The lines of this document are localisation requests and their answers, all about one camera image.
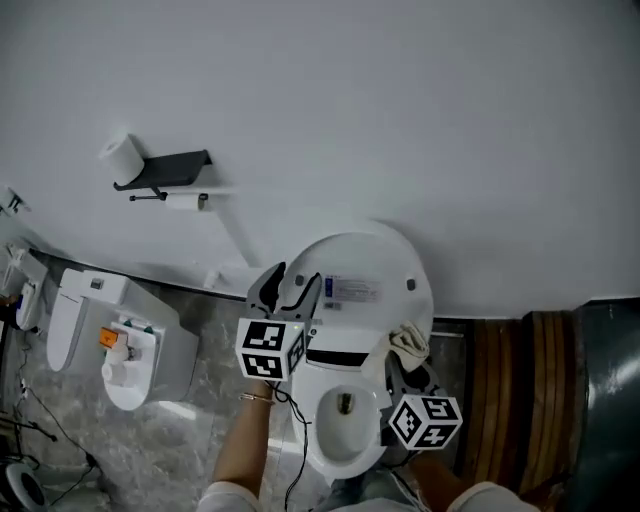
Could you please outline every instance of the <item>wall-mounted holder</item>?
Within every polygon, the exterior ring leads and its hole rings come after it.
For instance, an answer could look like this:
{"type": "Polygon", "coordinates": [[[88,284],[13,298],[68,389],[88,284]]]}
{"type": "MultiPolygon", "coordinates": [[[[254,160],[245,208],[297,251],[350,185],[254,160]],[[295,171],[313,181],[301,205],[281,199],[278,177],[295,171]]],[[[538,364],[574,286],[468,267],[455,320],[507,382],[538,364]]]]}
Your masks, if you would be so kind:
{"type": "Polygon", "coordinates": [[[129,200],[159,199],[160,201],[166,201],[167,193],[160,192],[160,187],[187,187],[196,181],[202,167],[211,163],[209,152],[206,149],[190,153],[145,158],[144,167],[136,179],[126,185],[114,183],[113,188],[119,192],[150,188],[155,195],[129,196],[129,200]]]}

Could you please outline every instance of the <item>gray marble floor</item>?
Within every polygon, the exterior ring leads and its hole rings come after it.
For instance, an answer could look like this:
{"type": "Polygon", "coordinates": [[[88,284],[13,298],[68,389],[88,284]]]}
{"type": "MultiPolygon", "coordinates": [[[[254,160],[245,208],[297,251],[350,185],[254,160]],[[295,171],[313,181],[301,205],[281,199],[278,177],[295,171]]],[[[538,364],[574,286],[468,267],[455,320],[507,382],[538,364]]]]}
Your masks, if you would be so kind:
{"type": "MultiPolygon", "coordinates": [[[[52,282],[59,282],[62,260],[48,259],[52,282]]],[[[150,403],[133,412],[111,404],[99,375],[74,377],[52,372],[46,362],[45,340],[14,333],[5,347],[2,403],[16,402],[16,377],[21,374],[66,432],[98,459],[106,477],[110,502],[103,510],[192,511],[208,485],[224,436],[238,411],[245,381],[237,367],[233,344],[244,304],[208,295],[143,284],[174,307],[183,327],[200,337],[198,359],[186,399],[180,403],[150,403]]],[[[55,288],[48,293],[49,307],[55,288]]],[[[434,367],[446,375],[445,387],[463,399],[464,340],[434,338],[434,367]]],[[[52,418],[29,396],[20,413],[58,435],[52,443],[33,431],[23,434],[23,449],[42,462],[82,464],[82,452],[67,442],[52,418]]],[[[455,457],[452,447],[450,462],[455,457]]],[[[302,461],[295,442],[288,405],[273,408],[267,468],[260,501],[265,510],[283,510],[287,487],[302,461]]],[[[289,509],[308,510],[326,495],[328,486],[306,466],[289,509]]]]}

